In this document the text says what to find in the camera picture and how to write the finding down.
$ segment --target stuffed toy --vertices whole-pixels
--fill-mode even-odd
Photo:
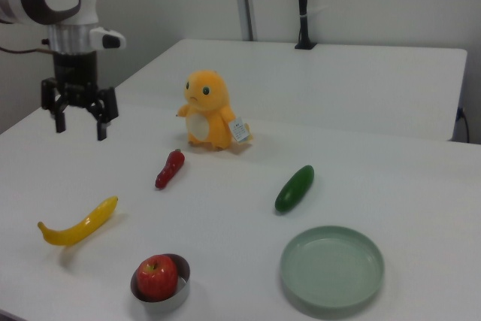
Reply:
[[[218,150],[228,148],[232,140],[228,124],[236,116],[222,77],[211,70],[195,71],[187,78],[183,94],[187,104],[177,115],[186,118],[189,143],[210,144]]]

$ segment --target plush toy belly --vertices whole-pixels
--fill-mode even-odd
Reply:
[[[202,114],[195,113],[187,117],[187,130],[200,141],[209,136],[209,121]]]

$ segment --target table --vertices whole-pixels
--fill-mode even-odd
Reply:
[[[452,138],[466,51],[412,47],[184,40],[121,89],[177,109],[179,83],[211,68],[242,117],[446,141]]]
[[[169,53],[118,87],[120,117],[102,142],[94,119],[72,108],[60,135],[38,110],[0,136],[0,309],[32,321],[152,320],[131,276],[148,256],[177,253],[191,266],[191,293],[161,319],[308,320],[284,297],[280,255],[298,233],[337,225],[367,235],[386,263],[380,293],[351,319],[478,317],[477,145],[245,117],[250,147],[191,148],[174,116],[181,104],[147,92],[146,74],[162,79]],[[177,147],[186,164],[157,191]],[[306,164],[313,187],[278,216],[277,193]],[[95,234],[69,248],[44,242],[38,221],[68,228],[110,195],[116,212]]]

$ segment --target plush toy arm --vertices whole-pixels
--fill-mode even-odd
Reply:
[[[178,117],[185,117],[187,115],[187,112],[189,111],[189,105],[184,104],[182,107],[179,108],[177,111],[177,116]]]
[[[221,108],[220,116],[222,117],[222,120],[227,124],[235,120],[235,114],[228,105]]]

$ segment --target light green dish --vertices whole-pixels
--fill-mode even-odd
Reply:
[[[288,299],[319,314],[369,301],[383,281],[384,261],[363,234],[323,226],[302,232],[287,244],[280,273]]]

